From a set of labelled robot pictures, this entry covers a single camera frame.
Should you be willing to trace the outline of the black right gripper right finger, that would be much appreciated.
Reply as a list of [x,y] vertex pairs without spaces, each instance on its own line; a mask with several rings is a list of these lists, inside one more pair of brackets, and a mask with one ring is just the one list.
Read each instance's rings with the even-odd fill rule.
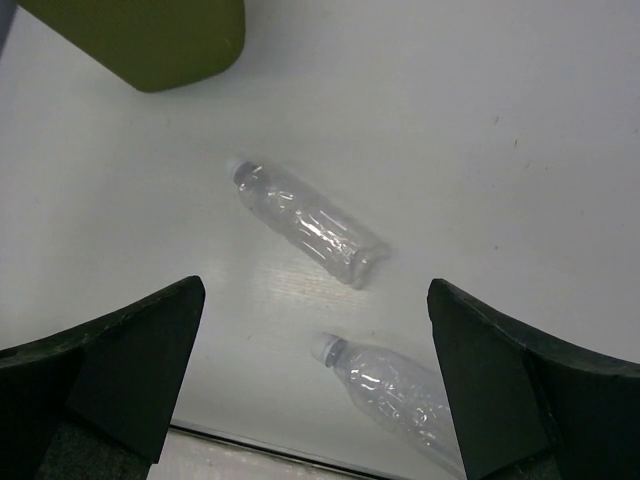
[[470,479],[636,479],[639,366],[509,317],[444,279],[427,308]]

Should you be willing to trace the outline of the clear plastic bottle white cap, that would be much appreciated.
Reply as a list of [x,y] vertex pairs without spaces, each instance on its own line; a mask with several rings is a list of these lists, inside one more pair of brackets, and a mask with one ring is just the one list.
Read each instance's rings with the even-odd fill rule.
[[244,158],[228,170],[244,207],[342,284],[362,288],[388,256],[378,235],[291,172]]

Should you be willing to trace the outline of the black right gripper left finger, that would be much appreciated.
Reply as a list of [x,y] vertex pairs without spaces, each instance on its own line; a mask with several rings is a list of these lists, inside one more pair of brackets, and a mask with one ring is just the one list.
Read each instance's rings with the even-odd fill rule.
[[4,479],[144,479],[161,456],[205,303],[197,276],[1,352]]

